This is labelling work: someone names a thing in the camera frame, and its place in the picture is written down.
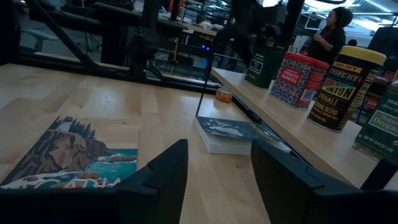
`book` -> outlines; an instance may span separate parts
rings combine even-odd
[[[266,140],[284,152],[291,152],[283,139],[261,124],[201,116],[196,117],[194,123],[210,153],[250,155],[253,139]]]
[[[0,190],[110,188],[133,175],[137,149],[108,148],[97,138],[101,130],[85,121],[58,117],[0,181]]]

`lighthouse illustration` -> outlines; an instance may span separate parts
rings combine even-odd
[[[70,126],[72,125],[71,121],[62,122],[55,130],[56,131],[65,131],[69,132]]]

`green tin can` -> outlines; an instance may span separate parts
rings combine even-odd
[[[276,76],[283,53],[275,48],[258,48],[244,79],[260,88],[269,88]]]

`wooden table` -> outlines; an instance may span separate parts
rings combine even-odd
[[[92,123],[108,147],[138,147],[138,169],[188,139],[180,223],[270,223],[250,157],[207,153],[193,125],[199,93],[13,64],[0,72],[0,183],[57,116],[72,116]],[[211,95],[202,108],[204,116],[248,120]]]
[[[211,74],[316,168],[357,187],[375,168],[376,161],[352,147],[359,125],[348,121],[342,133],[328,131],[307,119],[310,110],[286,106],[268,90],[247,82],[242,73],[213,68]]]

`dark book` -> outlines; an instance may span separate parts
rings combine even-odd
[[[198,116],[195,125],[210,153],[250,155],[253,139],[265,140],[288,153],[291,151],[283,139],[262,124]]]

